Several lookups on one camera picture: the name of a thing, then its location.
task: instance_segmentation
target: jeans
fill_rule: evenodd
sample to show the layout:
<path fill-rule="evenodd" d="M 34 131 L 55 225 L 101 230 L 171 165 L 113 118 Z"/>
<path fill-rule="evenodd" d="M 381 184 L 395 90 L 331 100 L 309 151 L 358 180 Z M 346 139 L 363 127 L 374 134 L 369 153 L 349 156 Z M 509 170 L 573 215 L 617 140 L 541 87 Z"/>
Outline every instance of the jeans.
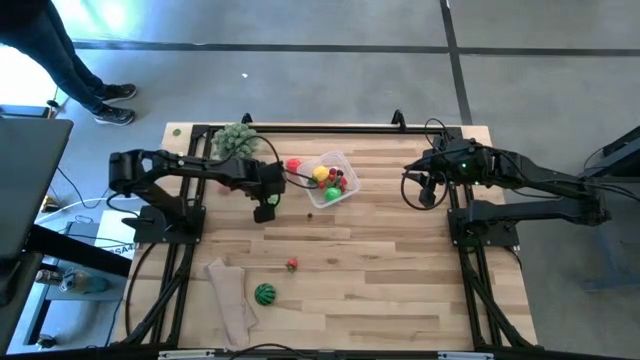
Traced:
<path fill-rule="evenodd" d="M 67 35 L 62 19 L 51 1 L 31 23 L 5 33 L 0 42 L 18 49 L 40 64 L 69 97 L 85 109 L 102 109 L 105 85 L 82 63 Z"/>

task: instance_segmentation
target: toy broccoli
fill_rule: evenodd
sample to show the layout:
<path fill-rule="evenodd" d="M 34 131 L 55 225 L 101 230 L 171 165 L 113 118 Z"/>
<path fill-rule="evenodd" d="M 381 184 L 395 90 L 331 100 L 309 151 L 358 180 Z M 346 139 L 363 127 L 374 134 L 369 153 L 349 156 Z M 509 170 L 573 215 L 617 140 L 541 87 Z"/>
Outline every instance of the toy broccoli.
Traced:
<path fill-rule="evenodd" d="M 216 131 L 211 140 L 215 145 L 214 154 L 225 158 L 233 152 L 231 155 L 250 158 L 257 149 L 257 139 L 246 139 L 256 134 L 257 132 L 246 124 L 227 125 L 224 129 Z"/>

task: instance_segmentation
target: toy watermelon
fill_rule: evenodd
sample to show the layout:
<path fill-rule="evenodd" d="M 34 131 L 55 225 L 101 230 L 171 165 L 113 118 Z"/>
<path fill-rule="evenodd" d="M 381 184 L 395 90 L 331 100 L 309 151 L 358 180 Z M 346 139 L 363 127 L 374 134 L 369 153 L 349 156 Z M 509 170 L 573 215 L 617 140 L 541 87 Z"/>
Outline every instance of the toy watermelon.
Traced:
<path fill-rule="evenodd" d="M 271 305 L 276 300 L 276 289 L 271 284 L 260 284 L 256 287 L 254 296 L 258 304 Z"/>

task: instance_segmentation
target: concrete floor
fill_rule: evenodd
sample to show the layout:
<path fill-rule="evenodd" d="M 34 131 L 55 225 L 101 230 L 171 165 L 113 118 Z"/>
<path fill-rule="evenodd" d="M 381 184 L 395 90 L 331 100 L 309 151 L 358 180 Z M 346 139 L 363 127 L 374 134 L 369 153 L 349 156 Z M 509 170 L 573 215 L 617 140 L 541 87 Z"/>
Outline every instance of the concrete floor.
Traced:
<path fill-rule="evenodd" d="M 446 45 L 437 0 L 147 3 L 151 0 L 56 1 L 72 37 L 82 39 Z M 633 0 L 450 3 L 460 46 L 640 47 L 635 16 L 640 2 Z M 61 166 L 81 184 L 86 197 L 98 196 L 106 187 L 106 159 L 111 152 L 157 148 L 167 122 L 234 121 L 250 112 L 260 122 L 387 123 L 393 110 L 402 108 L 412 123 L 437 117 L 447 124 L 460 124 L 448 55 L 79 53 L 105 81 L 140 86 L 135 99 L 121 103 L 138 111 L 139 118 L 131 126 L 99 126 L 73 101 L 60 115 L 75 122 Z M 639 124 L 640 76 L 635 74 L 640 58 L 462 56 L 461 64 L 473 123 L 490 126 L 495 146 L 526 154 L 540 165 L 577 173 L 596 148 Z M 63 179 L 56 178 L 54 186 L 72 197 Z M 509 192 L 506 196 L 508 201 L 523 200 Z M 611 201 L 622 212 L 638 210 L 635 204 Z M 139 206 L 135 202 L 120 205 Z M 99 209 L 76 208 L 51 224 L 56 227 L 77 214 L 99 219 L 99 213 Z M 620 221 L 612 224 L 629 226 Z M 553 350 L 637 358 L 640 288 L 587 294 L 580 287 L 583 281 L 602 275 L 603 259 L 594 230 L 561 221 L 521 224 L 518 230 L 540 344 Z M 625 240 L 623 255 L 640 258 L 640 246 L 629 244 L 633 236 Z M 100 314 L 104 321 L 99 322 L 110 322 L 108 309 Z M 47 323 L 59 322 L 61 317 L 52 312 Z"/>

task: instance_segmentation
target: wooden tabletop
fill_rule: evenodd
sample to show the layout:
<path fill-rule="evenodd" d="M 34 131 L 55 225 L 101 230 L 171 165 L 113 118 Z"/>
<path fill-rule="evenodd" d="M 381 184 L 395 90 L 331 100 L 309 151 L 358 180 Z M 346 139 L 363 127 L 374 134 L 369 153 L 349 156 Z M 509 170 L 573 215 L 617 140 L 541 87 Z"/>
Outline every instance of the wooden tabletop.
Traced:
<path fill-rule="evenodd" d="M 169 123 L 163 147 L 186 153 L 192 125 Z M 175 129 L 180 129 L 181 135 L 174 136 Z M 463 134 L 491 144 L 487 127 L 466 126 Z M 402 166 L 415 161 L 429 147 L 424 136 L 265 136 L 285 161 L 342 151 L 362 189 L 338 205 L 317 209 L 303 189 L 289 185 L 276 220 L 255 224 L 255 201 L 241 192 L 221 195 L 219 184 L 207 182 L 205 232 L 196 247 L 179 346 L 224 346 L 214 289 L 203 271 L 205 265 L 222 257 L 227 265 L 246 269 L 247 300 L 259 320 L 249 331 L 251 345 L 275 342 L 300 349 L 472 349 L 459 257 L 446 225 L 448 199 L 433 211 L 421 212 L 409 208 L 400 197 Z M 264 144 L 255 157 L 274 159 Z M 180 182 L 180 178 L 169 177 L 159 184 L 177 195 Z M 407 182 L 407 195 L 416 202 L 418 192 L 417 184 Z M 477 199 L 504 201 L 498 188 L 475 187 L 474 192 Z M 167 249 L 168 245 L 156 246 L 141 267 L 131 298 L 133 326 L 158 297 Z M 134 266 L 141 253 L 136 253 Z M 486 253 L 496 302 L 521 334 L 535 343 L 516 259 L 501 248 L 487 248 Z M 291 257 L 299 261 L 294 274 L 285 268 Z M 268 307 L 258 305 L 252 296 L 255 287 L 265 282 L 273 284 L 278 294 L 275 304 Z M 173 317 L 173 300 L 168 309 L 163 339 Z M 485 312 L 483 307 L 479 309 L 483 334 L 489 339 Z M 114 340 L 124 338 L 122 313 Z"/>

